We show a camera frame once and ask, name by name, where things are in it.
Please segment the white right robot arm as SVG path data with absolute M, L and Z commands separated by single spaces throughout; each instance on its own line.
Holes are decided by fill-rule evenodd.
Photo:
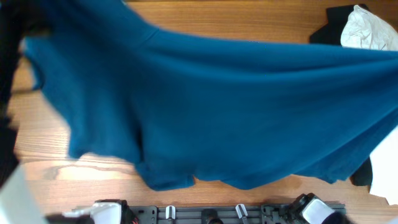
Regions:
M 353 224 L 343 213 L 332 209 L 315 194 L 302 194 L 289 205 L 292 218 L 309 224 Z

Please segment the dark blue t-shirt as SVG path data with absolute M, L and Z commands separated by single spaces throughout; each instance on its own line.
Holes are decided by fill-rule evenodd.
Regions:
M 396 52 L 180 34 L 121 1 L 36 5 L 52 32 L 25 53 L 70 157 L 124 159 L 154 190 L 333 183 L 397 126 Z

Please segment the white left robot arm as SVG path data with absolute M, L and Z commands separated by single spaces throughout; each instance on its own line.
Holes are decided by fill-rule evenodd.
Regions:
M 131 223 L 124 201 L 96 202 L 90 207 L 53 215 L 41 214 L 14 153 L 17 130 L 7 107 L 26 36 L 45 35 L 51 28 L 36 1 L 1 1 L 1 223 Z

